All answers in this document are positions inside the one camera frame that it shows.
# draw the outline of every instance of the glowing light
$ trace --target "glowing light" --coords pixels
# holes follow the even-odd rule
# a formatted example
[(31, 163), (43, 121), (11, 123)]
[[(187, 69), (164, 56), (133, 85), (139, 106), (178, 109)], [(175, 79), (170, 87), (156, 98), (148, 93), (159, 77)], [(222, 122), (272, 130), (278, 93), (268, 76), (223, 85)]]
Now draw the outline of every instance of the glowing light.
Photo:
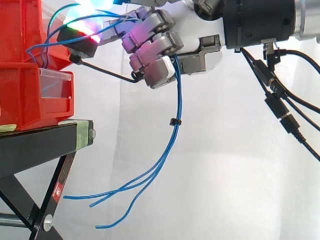
[(84, 6), (91, 6), (94, 9), (99, 10), (109, 10), (114, 0), (75, 0), (78, 4), (84, 5)]
[[(74, 6), (67, 13), (65, 20), (63, 21), (63, 24), (67, 24), (70, 21), (77, 18), (81, 18), (89, 15), (97, 15), (97, 14), (99, 13), (96, 10), (94, 10), (92, 7), (88, 7), (85, 5)], [(104, 27), (104, 23), (101, 17), (95, 17), (95, 18), (88, 18), (88, 19), (70, 23), (68, 24), (68, 27), (76, 29), (79, 32), (82, 32), (86, 35), (91, 35), (100, 31)], [(93, 35), (90, 38), (96, 41), (97, 43), (100, 43), (101, 37), (102, 37), (102, 33), (98, 35)]]

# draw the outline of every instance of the black metal frame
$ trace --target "black metal frame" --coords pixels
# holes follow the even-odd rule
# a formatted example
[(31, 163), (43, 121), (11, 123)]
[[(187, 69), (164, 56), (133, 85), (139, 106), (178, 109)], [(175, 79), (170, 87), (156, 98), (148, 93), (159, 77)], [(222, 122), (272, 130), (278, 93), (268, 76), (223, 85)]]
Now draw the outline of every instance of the black metal frame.
[[(88, 121), (89, 132), (93, 122)], [(0, 133), (0, 198), (16, 216), (0, 214), (0, 226), (25, 227), (29, 240), (62, 240), (54, 227), (44, 229), (46, 216), (54, 216), (77, 152), (77, 123), (25, 132)], [(93, 144), (88, 138), (88, 146)], [(38, 207), (14, 174), (59, 158), (41, 207)]]

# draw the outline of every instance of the green tape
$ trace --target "green tape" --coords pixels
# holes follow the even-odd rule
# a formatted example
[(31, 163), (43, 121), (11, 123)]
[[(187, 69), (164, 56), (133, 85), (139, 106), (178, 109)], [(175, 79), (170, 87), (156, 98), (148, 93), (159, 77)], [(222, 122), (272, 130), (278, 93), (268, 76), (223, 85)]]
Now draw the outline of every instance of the green tape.
[(89, 121), (86, 120), (66, 120), (59, 123), (74, 124), (76, 123), (76, 151), (83, 149), (89, 144)]
[(0, 133), (14, 132), (16, 128), (16, 124), (2, 125), (0, 126)]

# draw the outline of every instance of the white fabric background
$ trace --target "white fabric background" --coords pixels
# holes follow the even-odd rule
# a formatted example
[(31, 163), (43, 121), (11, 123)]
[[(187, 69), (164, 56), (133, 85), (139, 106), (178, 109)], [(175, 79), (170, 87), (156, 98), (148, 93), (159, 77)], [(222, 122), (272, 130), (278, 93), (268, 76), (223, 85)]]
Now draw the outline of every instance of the white fabric background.
[[(67, 3), (47, 2), (55, 9)], [(320, 61), (315, 41), (293, 39), (281, 46)], [(261, 46), (249, 50), (262, 57)], [(88, 207), (91, 201), (61, 200), (54, 223), (65, 240), (320, 238), (320, 164), (285, 133), (243, 57), (231, 50), (223, 53), (213, 71), (182, 77), (183, 124), (176, 145), (128, 218), (112, 229), (94, 228), (120, 218), (137, 190), (95, 208)], [(91, 62), (131, 72), (120, 42), (101, 47)], [(85, 67), (69, 70), (75, 73), (75, 117), (94, 120), (97, 138), (77, 153), (63, 193), (112, 190), (149, 169), (162, 154), (176, 114), (176, 84), (151, 90), (143, 82), (120, 83)], [(320, 76), (309, 65), (287, 56), (277, 71), (295, 93), (320, 106)], [(300, 122), (320, 151), (319, 134)], [(56, 163), (17, 175), (39, 204)], [(3, 204), (0, 211), (10, 212)], [(28, 234), (0, 227), (1, 240), (24, 240)]]

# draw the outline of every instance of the red storage crate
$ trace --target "red storage crate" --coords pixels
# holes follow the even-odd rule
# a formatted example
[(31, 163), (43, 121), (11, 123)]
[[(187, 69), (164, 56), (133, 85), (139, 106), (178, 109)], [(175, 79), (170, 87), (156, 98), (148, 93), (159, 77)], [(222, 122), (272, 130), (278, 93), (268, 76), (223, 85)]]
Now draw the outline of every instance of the red storage crate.
[[(38, 68), (26, 53), (47, 37), (41, 0), (0, 0), (0, 17), (0, 131), (7, 125), (16, 125), (17, 131), (52, 126), (71, 117), (73, 74), (59, 72), (71, 64), (68, 49), (49, 48), (50, 70)], [(61, 24), (57, 20), (52, 28)], [(39, 65), (41, 50), (32, 51)]]
[(0, 126), (17, 131), (53, 126), (74, 114), (74, 82), (53, 75), (52, 81), (32, 63), (0, 63)]

